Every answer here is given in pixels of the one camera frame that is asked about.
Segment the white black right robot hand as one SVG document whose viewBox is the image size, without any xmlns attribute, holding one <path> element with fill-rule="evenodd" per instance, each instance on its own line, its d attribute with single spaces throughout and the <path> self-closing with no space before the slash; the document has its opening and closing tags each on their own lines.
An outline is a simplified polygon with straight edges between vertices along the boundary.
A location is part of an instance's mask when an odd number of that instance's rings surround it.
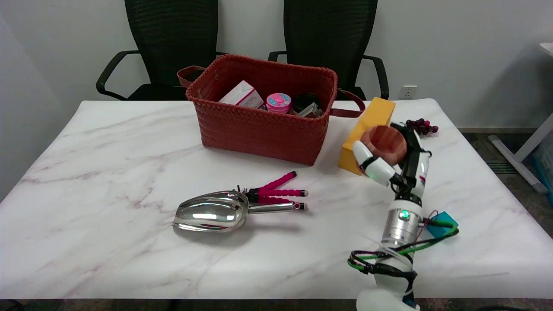
<svg viewBox="0 0 553 311">
<path fill-rule="evenodd" d="M 397 123 L 371 127 L 353 142 L 352 151 L 363 175 L 391 187 L 396 200 L 422 205 L 432 153 L 423 149 L 415 130 Z"/>
</svg>

